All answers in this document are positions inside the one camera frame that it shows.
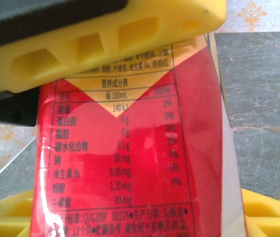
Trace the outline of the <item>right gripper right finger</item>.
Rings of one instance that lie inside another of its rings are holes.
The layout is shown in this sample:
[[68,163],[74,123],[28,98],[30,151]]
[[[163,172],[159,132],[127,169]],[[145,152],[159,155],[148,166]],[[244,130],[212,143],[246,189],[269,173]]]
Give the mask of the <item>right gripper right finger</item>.
[[280,200],[242,189],[249,237],[280,237]]

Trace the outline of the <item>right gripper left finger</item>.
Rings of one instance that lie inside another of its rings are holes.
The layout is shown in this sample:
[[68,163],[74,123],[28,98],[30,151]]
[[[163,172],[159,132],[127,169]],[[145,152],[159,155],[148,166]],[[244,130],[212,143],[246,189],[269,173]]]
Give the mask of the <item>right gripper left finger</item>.
[[0,200],[0,237],[29,237],[33,191]]

